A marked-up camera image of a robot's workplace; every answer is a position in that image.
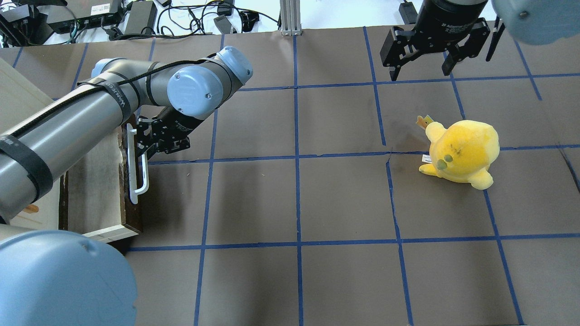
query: blue tape grid line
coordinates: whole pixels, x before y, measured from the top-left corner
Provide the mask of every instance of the blue tape grid line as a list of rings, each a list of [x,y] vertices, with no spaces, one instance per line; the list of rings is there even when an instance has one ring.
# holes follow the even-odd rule
[[[525,68],[526,72],[528,72],[528,78],[532,82],[532,87],[534,88],[534,92],[536,92],[536,97],[538,98],[538,100],[541,101],[542,95],[540,95],[540,91],[538,90],[538,87],[536,86],[536,82],[534,81],[534,76],[532,75],[532,72],[530,71],[530,67],[528,66],[528,63],[525,60],[524,52],[521,50],[520,44],[515,39],[513,40],[513,42],[516,44],[517,51],[520,54],[521,62],[524,64],[524,68]]]
[[[372,62],[372,53],[371,53],[371,44],[368,41],[368,33],[367,27],[362,27],[362,32],[364,33],[364,41],[367,44],[367,54],[368,54],[368,61],[371,65],[371,76],[372,76],[372,87],[375,91],[375,105],[376,105],[376,114],[379,118],[379,129],[380,129],[380,140],[383,143],[383,146],[386,146],[387,143],[385,141],[385,130],[383,128],[383,115],[380,113],[380,102],[379,102],[379,91],[376,88],[376,75],[375,75],[375,65]]]
[[[514,307],[514,309],[516,311],[517,322],[518,322],[519,325],[523,325],[524,324],[524,320],[523,320],[523,318],[521,316],[520,305],[517,303],[516,291],[513,288],[512,276],[509,273],[509,267],[508,267],[508,263],[507,263],[508,260],[506,259],[506,255],[503,252],[502,239],[499,236],[498,226],[495,223],[494,211],[491,208],[490,195],[487,193],[487,190],[484,190],[483,191],[483,194],[485,196],[485,203],[487,205],[487,210],[490,213],[491,225],[494,228],[495,239],[496,239],[496,242],[498,243],[499,256],[502,259],[503,271],[506,274],[507,287],[509,288],[509,292],[510,292],[510,294],[512,296],[512,302],[513,302],[513,307]]]
[[[501,147],[501,151],[520,151],[520,150],[548,150],[548,149],[564,149],[564,148],[580,148],[580,144],[567,145],[546,145],[546,146],[521,146],[521,147]],[[307,158],[328,158],[328,157],[362,157],[362,156],[383,156],[383,155],[422,155],[428,154],[428,151],[376,151],[376,152],[362,152],[362,153],[331,153],[331,154],[301,154],[300,159]],[[267,160],[294,160],[294,155],[282,156],[261,156],[261,157],[234,157],[234,158],[214,158],[214,162],[246,162],[246,161],[267,161]],[[149,165],[165,165],[165,164],[195,164],[195,163],[209,163],[210,160],[195,160],[195,161],[155,161],[149,162]]]
[[[85,62],[86,51],[89,49],[89,44],[85,43],[85,49],[82,51],[81,61],[78,63],[77,74],[74,77],[71,86],[71,92],[77,87],[78,77],[81,74],[82,64]]]
[[[220,43],[220,50],[223,48],[224,35],[222,34],[222,41]],[[208,238],[208,219],[209,219],[209,201],[212,192],[212,176],[213,176],[213,158],[215,157],[216,150],[216,131],[218,129],[218,112],[216,110],[213,113],[213,131],[212,131],[212,147],[209,156],[209,171],[208,171],[208,188],[205,193],[205,211],[204,211],[204,228],[201,236],[201,251],[200,251],[200,269],[197,274],[197,291],[195,293],[195,312],[193,324],[197,326],[200,320],[200,303],[201,303],[201,287],[204,277],[204,262],[205,262],[205,243]]]
[[[453,78],[455,82],[463,81],[494,81],[503,79],[528,79],[528,78],[563,78],[563,77],[580,77],[580,73],[572,74],[543,74],[543,75],[519,75],[519,76],[495,76],[495,77],[462,77]],[[421,84],[426,82],[449,82],[450,78],[438,78],[438,79],[411,79],[406,81],[377,81],[377,85],[390,85],[390,84]],[[292,85],[292,86],[272,86],[272,87],[254,87],[254,88],[242,88],[238,90],[239,92],[253,92],[257,90],[280,90],[280,89],[302,89],[302,88],[326,88],[326,87],[348,87],[348,86],[370,86],[373,82],[353,82],[353,83],[340,83],[340,84],[319,84],[319,85]]]
[[[12,64],[12,68],[16,68],[16,64],[18,63],[18,60],[20,59],[20,55],[22,54],[22,50],[24,48],[20,48],[20,50],[18,50],[18,54],[16,55],[16,59],[14,59],[14,63]]]
[[[537,240],[537,239],[565,239],[580,238],[580,233],[554,233],[554,234],[518,234],[512,236],[499,236],[501,240]],[[471,242],[471,241],[496,241],[496,236],[481,237],[448,237],[448,238],[402,238],[403,244],[435,243],[435,242]],[[325,246],[325,245],[368,245],[368,244],[398,244],[397,239],[369,239],[369,240],[328,240],[328,241],[302,241],[302,247]],[[298,242],[253,242],[244,244],[206,244],[202,245],[169,245],[158,247],[133,247],[129,251],[173,251],[173,250],[215,250],[236,248],[276,248],[296,247]]]
[[[409,297],[409,284],[407,283],[407,270],[405,268],[405,256],[403,255],[403,240],[401,239],[401,230],[397,223],[397,213],[395,209],[395,200],[393,198],[393,178],[391,177],[390,162],[387,161],[387,181],[389,182],[389,193],[391,200],[391,209],[393,211],[393,223],[395,226],[395,236],[397,237],[399,263],[401,265],[401,277],[403,278],[403,292],[405,294],[405,305],[407,306],[407,319],[409,325],[413,326],[413,312],[411,310],[411,298]]]
[[[151,41],[151,50],[149,51],[149,61],[153,61],[153,51],[155,50],[155,38]]]
[[[294,86],[298,85],[298,45],[292,36],[294,61]],[[296,164],[296,265],[298,275],[298,324],[304,326],[304,300],[302,291],[302,226],[300,224],[300,147],[298,142],[298,88],[294,88],[294,160]]]

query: plush toy fin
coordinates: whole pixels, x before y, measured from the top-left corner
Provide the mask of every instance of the plush toy fin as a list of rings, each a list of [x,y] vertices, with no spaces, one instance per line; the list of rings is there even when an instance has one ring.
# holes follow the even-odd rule
[[[439,122],[431,122],[427,125],[425,129],[425,134],[427,134],[427,138],[433,143],[436,142],[443,134],[447,131],[445,127]]]
[[[491,187],[494,183],[494,178],[491,177],[490,173],[486,169],[481,169],[474,175],[467,179],[467,182],[471,183],[475,189],[485,190]]]
[[[435,170],[435,166],[433,164],[423,164],[419,167],[419,172],[424,173],[426,175],[437,176],[437,171]]]

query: power adapter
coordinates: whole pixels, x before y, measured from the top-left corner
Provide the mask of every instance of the power adapter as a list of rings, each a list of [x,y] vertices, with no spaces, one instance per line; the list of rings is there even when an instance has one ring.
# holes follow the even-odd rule
[[[129,19],[124,34],[151,35],[157,15],[157,7],[153,1],[131,2]]]
[[[412,2],[403,2],[399,5],[399,13],[406,25],[417,23],[417,10]]]

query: table surface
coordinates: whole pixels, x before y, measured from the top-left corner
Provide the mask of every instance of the table surface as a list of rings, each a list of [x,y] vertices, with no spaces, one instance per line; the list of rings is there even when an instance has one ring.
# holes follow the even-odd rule
[[[391,82],[388,27],[2,49],[52,98],[104,57],[241,49],[255,74],[153,157],[144,233],[127,254],[137,325],[572,325],[580,320],[580,37],[494,59],[442,55]],[[159,108],[144,106],[141,115]],[[415,125],[487,122],[486,191],[418,172]]]

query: plush toy eye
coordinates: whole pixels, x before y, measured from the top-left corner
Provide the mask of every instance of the plush toy eye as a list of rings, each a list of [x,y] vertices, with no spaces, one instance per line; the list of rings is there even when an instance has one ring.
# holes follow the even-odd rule
[[[447,168],[447,163],[443,160],[437,160],[437,169],[444,170]]]

